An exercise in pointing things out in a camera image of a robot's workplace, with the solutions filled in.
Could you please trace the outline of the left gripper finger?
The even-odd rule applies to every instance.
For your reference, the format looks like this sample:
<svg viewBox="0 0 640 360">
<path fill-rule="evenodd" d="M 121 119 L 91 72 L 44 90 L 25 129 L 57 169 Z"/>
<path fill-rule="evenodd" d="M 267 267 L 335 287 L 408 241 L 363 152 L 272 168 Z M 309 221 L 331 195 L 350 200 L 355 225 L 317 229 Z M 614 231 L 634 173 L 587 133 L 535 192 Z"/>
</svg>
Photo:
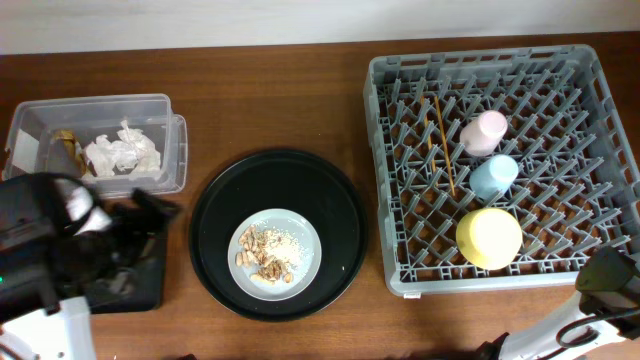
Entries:
<svg viewBox="0 0 640 360">
<path fill-rule="evenodd" d="M 156 239 L 148 240 L 132 265 L 120 266 L 111 277 L 98 280 L 94 295 L 101 300 L 125 300 L 151 285 L 158 265 L 156 243 Z"/>
<path fill-rule="evenodd" d="M 161 233 L 181 212 L 181 206 L 177 203 L 140 188 L 133 190 L 130 199 L 134 207 L 117 205 L 117 223 L 131 232 Z"/>
</svg>

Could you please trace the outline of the small white napkin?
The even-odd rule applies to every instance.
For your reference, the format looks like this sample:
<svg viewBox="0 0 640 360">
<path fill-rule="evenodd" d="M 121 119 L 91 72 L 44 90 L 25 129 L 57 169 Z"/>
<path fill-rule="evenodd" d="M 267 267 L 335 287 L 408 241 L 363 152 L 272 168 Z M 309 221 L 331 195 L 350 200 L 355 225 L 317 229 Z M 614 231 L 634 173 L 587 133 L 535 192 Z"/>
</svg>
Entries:
<svg viewBox="0 0 640 360">
<path fill-rule="evenodd" d="M 126 144 L 124 142 L 119 140 L 110 142 L 107 135 L 98 136 L 84 148 L 87 163 L 93 166 L 98 177 L 114 176 L 116 162 L 125 151 Z"/>
</svg>

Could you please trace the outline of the large white napkin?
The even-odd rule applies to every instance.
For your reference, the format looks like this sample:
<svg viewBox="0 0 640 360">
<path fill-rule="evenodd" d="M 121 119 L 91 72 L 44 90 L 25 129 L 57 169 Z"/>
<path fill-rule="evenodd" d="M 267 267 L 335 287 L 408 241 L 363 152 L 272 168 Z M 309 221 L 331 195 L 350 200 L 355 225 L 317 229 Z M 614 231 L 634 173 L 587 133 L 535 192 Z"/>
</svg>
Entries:
<svg viewBox="0 0 640 360">
<path fill-rule="evenodd" d="M 116 168 L 132 173 L 159 171 L 161 154 L 155 143 L 142 129 L 130 128 L 127 120 L 123 120 L 120 125 L 122 129 L 117 132 L 118 140 L 112 143 L 116 151 Z"/>
</svg>

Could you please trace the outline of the gold foil wrapper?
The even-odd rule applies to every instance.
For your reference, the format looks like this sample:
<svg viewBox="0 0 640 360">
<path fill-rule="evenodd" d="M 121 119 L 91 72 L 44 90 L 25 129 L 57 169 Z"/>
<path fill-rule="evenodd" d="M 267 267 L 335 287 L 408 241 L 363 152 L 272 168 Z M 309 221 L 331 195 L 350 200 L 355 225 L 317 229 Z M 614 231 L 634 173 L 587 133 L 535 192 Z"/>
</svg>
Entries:
<svg viewBox="0 0 640 360">
<path fill-rule="evenodd" d="M 51 139 L 47 170 L 75 178 L 93 175 L 84 150 L 71 130 L 56 130 Z"/>
</svg>

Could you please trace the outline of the grey plate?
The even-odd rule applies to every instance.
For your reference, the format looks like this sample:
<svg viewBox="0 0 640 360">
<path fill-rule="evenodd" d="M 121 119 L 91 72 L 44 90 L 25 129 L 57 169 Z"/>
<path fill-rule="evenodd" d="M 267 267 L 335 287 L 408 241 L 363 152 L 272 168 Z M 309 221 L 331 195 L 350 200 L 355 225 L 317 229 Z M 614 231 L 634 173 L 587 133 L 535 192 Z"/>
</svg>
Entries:
<svg viewBox="0 0 640 360">
<path fill-rule="evenodd" d="M 255 225 L 260 230 L 276 228 L 287 231 L 304 247 L 303 263 L 294 271 L 294 281 L 291 284 L 278 282 L 275 285 L 267 285 L 253 281 L 250 279 L 250 274 L 256 271 L 255 267 L 245 268 L 235 265 L 235 255 L 240 251 L 237 241 L 244 230 L 251 225 Z M 241 222 L 231 235 L 227 260 L 232 279 L 244 293 L 258 300 L 278 302 L 299 295 L 311 284 L 320 268 L 322 245 L 317 231 L 302 215 L 291 210 L 272 208 L 259 211 Z"/>
</svg>

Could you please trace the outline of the wooden chopstick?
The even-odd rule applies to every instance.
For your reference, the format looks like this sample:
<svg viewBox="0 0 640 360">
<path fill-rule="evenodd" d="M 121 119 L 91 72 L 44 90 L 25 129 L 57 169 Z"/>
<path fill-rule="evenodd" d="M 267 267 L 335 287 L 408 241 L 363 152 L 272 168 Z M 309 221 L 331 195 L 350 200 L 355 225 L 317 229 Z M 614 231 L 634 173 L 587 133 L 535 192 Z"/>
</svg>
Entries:
<svg viewBox="0 0 640 360">
<path fill-rule="evenodd" d="M 422 95 L 420 97 L 420 103 L 421 103 L 421 105 L 425 105 L 426 104 L 426 99 Z M 430 124 L 430 120 L 428 118 L 428 111 L 425 113 L 425 115 L 423 117 L 423 122 L 424 122 L 425 130 L 427 130 L 428 127 L 429 127 L 429 124 Z M 433 149 L 433 142 L 432 142 L 432 138 L 431 138 L 431 133 L 429 133 L 427 135 L 427 147 L 428 147 L 429 151 L 431 151 Z M 437 166 L 436 166 L 436 162 L 435 162 L 435 155 L 431 159 L 431 171 L 432 171 L 433 175 L 435 175 L 436 172 L 437 172 Z"/>
<path fill-rule="evenodd" d="M 451 196 L 455 197 L 456 190 L 455 190 L 455 185 L 454 185 L 452 166 L 451 166 L 450 157 L 449 157 L 447 137 L 446 137 L 446 133 L 445 133 L 445 129 L 444 129 L 444 121 L 443 121 L 442 113 L 441 113 L 441 109 L 440 109 L 439 97 L 435 96 L 434 97 L 434 101 L 435 101 L 435 108 L 436 108 L 437 120 L 438 120 L 438 125 L 439 125 L 439 131 L 440 131 L 440 135 L 441 135 L 441 142 L 442 142 L 442 147 L 443 147 L 443 152 L 444 152 L 445 164 L 446 164 L 446 168 L 447 168 L 448 180 L 449 180 L 449 185 L 450 185 L 450 192 L 451 192 Z"/>
</svg>

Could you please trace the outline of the yellow bowl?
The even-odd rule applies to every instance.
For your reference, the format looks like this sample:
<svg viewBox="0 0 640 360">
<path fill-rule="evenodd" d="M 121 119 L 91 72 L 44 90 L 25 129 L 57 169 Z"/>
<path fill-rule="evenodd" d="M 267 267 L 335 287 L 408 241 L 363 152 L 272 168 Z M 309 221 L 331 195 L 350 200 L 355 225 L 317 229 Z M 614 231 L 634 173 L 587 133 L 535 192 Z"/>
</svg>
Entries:
<svg viewBox="0 0 640 360">
<path fill-rule="evenodd" d="M 485 270 L 499 270 L 518 254 L 523 232 L 516 218 L 507 211 L 484 208 L 462 217 L 455 239 L 459 252 L 471 264 Z"/>
</svg>

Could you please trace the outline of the pink cup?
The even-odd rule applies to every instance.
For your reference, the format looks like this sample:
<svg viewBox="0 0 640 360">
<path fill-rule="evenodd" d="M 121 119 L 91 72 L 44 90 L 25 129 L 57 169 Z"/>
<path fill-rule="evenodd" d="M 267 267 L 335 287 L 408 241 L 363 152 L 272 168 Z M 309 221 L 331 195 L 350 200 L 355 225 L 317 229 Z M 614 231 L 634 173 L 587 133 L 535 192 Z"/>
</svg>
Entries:
<svg viewBox="0 0 640 360">
<path fill-rule="evenodd" d="M 495 110 L 487 110 L 461 131 L 460 142 L 471 156 L 491 155 L 508 129 L 507 118 Z"/>
</svg>

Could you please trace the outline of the blue cup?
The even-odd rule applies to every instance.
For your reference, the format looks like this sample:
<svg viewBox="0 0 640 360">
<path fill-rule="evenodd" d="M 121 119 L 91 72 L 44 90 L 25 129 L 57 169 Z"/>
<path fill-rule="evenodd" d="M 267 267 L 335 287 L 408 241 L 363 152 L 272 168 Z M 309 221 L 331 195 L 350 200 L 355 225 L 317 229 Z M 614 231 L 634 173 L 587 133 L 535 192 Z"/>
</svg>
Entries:
<svg viewBox="0 0 640 360">
<path fill-rule="evenodd" d="M 469 184 L 475 195 L 483 200 L 497 193 L 503 195 L 513 184 L 519 173 L 517 162 L 508 155 L 498 154 L 476 168 Z"/>
</svg>

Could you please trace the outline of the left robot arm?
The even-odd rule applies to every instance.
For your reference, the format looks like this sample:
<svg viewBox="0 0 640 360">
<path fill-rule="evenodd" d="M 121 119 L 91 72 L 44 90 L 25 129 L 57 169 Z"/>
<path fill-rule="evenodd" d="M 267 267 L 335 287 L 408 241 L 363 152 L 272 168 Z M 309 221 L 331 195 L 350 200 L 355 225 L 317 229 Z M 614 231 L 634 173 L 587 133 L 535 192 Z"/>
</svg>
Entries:
<svg viewBox="0 0 640 360">
<path fill-rule="evenodd" d="M 167 230 L 178 204 L 134 189 L 107 207 L 68 175 L 1 184 L 1 356 L 93 359 L 94 314 L 162 303 Z"/>
</svg>

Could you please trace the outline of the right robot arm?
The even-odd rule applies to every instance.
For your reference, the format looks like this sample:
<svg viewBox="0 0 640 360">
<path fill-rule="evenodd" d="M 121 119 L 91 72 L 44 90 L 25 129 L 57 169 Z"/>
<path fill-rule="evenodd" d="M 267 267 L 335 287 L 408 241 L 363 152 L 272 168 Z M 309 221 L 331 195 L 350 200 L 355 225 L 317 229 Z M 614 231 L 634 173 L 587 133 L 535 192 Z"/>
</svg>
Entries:
<svg viewBox="0 0 640 360">
<path fill-rule="evenodd" d="M 474 359 L 577 359 L 639 338 L 639 255 L 611 247 L 581 268 L 575 293 L 536 325 L 482 344 Z"/>
</svg>

